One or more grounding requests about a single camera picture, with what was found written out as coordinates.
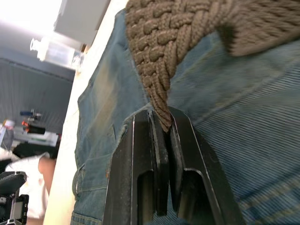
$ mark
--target plastic bottle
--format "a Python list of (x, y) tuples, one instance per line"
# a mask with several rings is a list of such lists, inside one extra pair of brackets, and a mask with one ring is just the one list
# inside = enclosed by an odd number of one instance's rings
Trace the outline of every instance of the plastic bottle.
[(41, 41), (32, 39), (30, 50), (37, 51), (40, 61), (47, 61), (73, 70), (80, 70), (84, 54), (72, 47), (43, 37)]

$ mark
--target wall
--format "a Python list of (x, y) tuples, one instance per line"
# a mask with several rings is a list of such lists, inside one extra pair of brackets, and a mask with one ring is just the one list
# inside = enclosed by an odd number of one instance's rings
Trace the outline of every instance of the wall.
[(39, 70), (42, 73), (50, 73), (53, 76), (64, 78), (70, 82), (73, 82), (74, 80), (75, 72), (73, 70), (58, 67), (48, 62), (41, 62), (36, 57), (3, 46), (0, 46), (0, 59), (9, 60), (11, 63), (15, 62), (16, 64), (21, 64), (34, 70)]
[(55, 31), (92, 45), (110, 0), (63, 0)]

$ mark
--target brown woven belt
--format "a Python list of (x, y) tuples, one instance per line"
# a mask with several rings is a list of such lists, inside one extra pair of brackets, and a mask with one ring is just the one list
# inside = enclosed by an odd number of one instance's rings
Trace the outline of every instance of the brown woven belt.
[(167, 132), (170, 79), (189, 50), (215, 30), (233, 56), (296, 39), (300, 0), (129, 0), (126, 26), (141, 82)]

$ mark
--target white table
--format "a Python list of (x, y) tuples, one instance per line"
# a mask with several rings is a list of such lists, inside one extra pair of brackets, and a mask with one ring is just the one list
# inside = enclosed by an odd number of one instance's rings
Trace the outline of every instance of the white table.
[(79, 121), (77, 100), (87, 87), (88, 81), (102, 56), (113, 30), (115, 15), (125, 7), (127, 1), (128, 0), (111, 0), (95, 41), (87, 53), (82, 71), (75, 75), (67, 116), (63, 126), (60, 150), (57, 157), (44, 225), (70, 224), (75, 203), (72, 193), (72, 181), (76, 172), (74, 151), (77, 142), (76, 135)]

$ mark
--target blue denim jeans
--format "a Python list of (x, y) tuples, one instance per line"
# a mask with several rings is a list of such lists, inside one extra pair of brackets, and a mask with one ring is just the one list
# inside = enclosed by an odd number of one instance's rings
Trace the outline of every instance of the blue denim jeans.
[[(125, 12), (85, 92), (75, 151), (71, 224), (99, 225), (110, 160), (126, 120), (150, 109), (125, 35)], [(217, 33), (185, 57), (169, 106), (184, 111), (216, 151), (247, 224), (300, 224), (300, 40), (234, 58)], [(151, 224), (186, 224), (171, 207)]]

